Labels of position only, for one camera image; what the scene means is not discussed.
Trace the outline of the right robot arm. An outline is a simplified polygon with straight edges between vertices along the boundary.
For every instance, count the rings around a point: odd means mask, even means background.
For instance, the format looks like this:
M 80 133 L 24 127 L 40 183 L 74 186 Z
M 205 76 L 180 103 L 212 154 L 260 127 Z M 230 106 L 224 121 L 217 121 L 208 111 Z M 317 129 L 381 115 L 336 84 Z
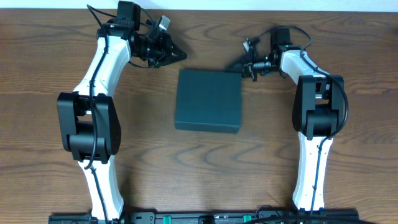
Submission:
M 299 210 L 324 208 L 323 186 L 328 153 L 333 138 L 345 121 L 343 79 L 317 67 L 298 45 L 278 45 L 268 56 L 259 57 L 256 45 L 243 44 L 244 55 L 227 67 L 256 81 L 271 71 L 286 73 L 297 89 L 292 112 L 298 132 L 300 157 L 293 203 Z

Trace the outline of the dark green box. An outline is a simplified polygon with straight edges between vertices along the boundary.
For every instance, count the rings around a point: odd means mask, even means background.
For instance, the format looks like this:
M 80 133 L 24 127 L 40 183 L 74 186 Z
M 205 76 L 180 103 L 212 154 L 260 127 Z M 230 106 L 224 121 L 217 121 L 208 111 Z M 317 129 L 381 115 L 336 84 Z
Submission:
M 241 121 L 240 73 L 179 71 L 174 118 L 176 129 L 236 134 Z

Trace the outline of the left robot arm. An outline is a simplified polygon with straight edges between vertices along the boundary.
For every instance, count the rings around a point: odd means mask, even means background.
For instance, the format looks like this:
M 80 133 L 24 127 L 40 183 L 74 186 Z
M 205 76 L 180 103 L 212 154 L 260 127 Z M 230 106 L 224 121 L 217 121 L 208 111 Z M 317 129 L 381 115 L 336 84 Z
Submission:
M 121 125 L 113 96 L 131 57 L 153 68 L 185 60 L 170 34 L 98 32 L 90 67 L 72 92 L 57 98 L 62 144 L 82 169 L 92 209 L 87 223 L 128 223 L 116 176 L 115 155 L 121 145 Z

